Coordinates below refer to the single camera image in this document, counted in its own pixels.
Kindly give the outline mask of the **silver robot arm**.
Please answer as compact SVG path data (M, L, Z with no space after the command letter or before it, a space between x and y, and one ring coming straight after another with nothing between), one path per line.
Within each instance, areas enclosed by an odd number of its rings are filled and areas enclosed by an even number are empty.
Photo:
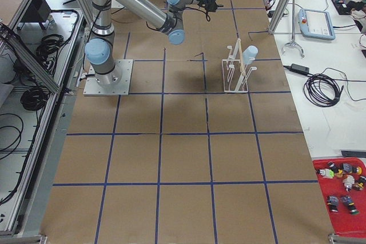
M216 0L91 0L95 24L85 54L95 79L109 87L122 81L128 72L118 65L125 53L139 58L132 71L132 84L157 84L164 77L162 39L148 36L143 23L156 33L167 35L172 45L185 39L184 23L191 23L189 34L212 33L224 19L225 11Z

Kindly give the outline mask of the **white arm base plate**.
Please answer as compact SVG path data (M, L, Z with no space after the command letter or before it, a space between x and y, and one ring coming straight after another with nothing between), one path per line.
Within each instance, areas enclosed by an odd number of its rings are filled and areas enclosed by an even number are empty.
M83 94L85 96L129 95L130 81L133 71L132 59L116 59L114 70L105 75L97 74L90 66Z

